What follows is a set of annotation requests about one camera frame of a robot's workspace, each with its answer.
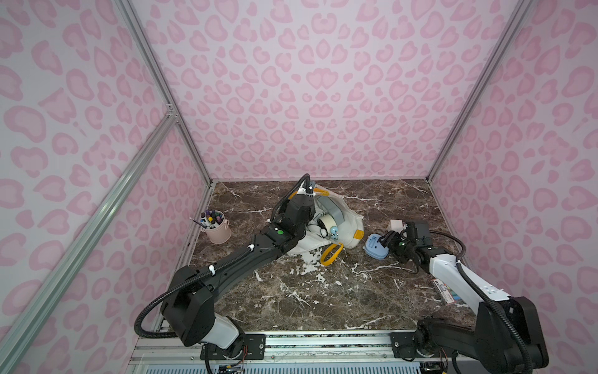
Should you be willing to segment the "white canvas tote bag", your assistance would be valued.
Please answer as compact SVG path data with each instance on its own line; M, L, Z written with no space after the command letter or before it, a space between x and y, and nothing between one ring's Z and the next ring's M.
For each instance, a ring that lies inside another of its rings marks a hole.
M308 254L323 249L319 263L329 266L344 249L353 249L364 239L363 217L348 207L345 199L323 186L315 186L316 214L309 221L305 237L290 255Z

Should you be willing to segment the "white square alarm clock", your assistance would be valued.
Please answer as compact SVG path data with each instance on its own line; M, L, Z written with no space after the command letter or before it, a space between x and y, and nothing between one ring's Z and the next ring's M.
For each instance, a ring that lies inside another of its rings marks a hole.
M401 232L405 228L403 221L392 219L389 221L388 230L394 232Z

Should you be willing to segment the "light blue alarm clock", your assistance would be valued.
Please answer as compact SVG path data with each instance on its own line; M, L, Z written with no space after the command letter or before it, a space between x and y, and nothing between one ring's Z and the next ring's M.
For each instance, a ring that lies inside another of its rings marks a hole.
M380 234L371 234L367 238L364 251L371 258L384 260L389 255L389 249L380 243Z

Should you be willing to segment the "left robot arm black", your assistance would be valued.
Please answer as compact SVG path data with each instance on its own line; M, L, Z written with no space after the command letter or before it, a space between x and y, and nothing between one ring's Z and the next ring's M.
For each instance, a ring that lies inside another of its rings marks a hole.
M173 292L162 302L160 313L185 347L213 344L230 356L238 354L245 332L215 312L216 301L261 266L294 249L315 213L314 196L298 193L246 246L198 271L185 266L175 273L169 287Z

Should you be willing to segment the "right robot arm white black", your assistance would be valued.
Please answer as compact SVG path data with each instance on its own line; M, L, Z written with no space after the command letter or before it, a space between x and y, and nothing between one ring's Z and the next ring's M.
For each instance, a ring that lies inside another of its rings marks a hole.
M445 351L456 361L473 358L490 373L531 373L548 367L549 354L540 317L534 303L497 288L463 262L467 247L462 240L445 234L459 246L452 254L436 246L441 235L426 221L408 221L400 232L389 231L378 239L400 263L411 262L453 290L476 316L474 327L464 327L442 318L418 321L412 349L421 356Z

